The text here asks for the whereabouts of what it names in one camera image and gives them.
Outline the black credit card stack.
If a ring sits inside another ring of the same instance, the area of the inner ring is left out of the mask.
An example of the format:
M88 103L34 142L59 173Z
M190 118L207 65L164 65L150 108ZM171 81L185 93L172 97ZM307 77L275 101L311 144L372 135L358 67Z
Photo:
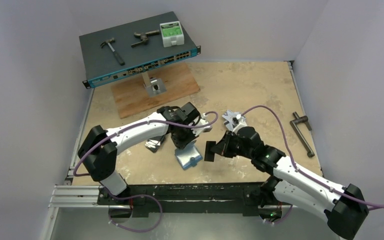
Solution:
M161 136L156 136L148 139L145 142L145 147L150 150L152 153L156 153L159 148L162 146L162 144L165 142L166 136L161 135Z

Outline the blue card holder wallet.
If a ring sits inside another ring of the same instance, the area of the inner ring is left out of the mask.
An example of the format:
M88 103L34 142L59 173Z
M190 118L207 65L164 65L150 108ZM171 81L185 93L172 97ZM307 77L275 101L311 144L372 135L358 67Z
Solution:
M195 145L196 140L188 143L183 149L176 148L174 156L183 170L195 167L198 162L204 159Z

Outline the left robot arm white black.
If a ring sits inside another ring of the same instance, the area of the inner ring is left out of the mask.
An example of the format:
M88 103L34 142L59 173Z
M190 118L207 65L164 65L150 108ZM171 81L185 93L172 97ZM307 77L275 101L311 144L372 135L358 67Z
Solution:
M148 139L171 135L175 147L183 150L202 132L210 129L205 115L188 102L182 107L163 106L149 116L121 127L103 129L93 127L77 152L95 182L109 191L118 205L129 199L128 185L116 170L118 154Z

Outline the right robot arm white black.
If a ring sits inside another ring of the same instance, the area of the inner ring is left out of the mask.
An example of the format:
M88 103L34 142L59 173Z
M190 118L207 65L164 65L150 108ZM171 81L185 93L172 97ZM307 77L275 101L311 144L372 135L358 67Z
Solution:
M237 132L227 130L219 141L207 141L207 157L244 157L270 177L260 196L268 204L279 202L297 206L322 219L339 237L353 240L369 214L364 195L354 184L343 186L293 163L283 151L265 144L250 126Z

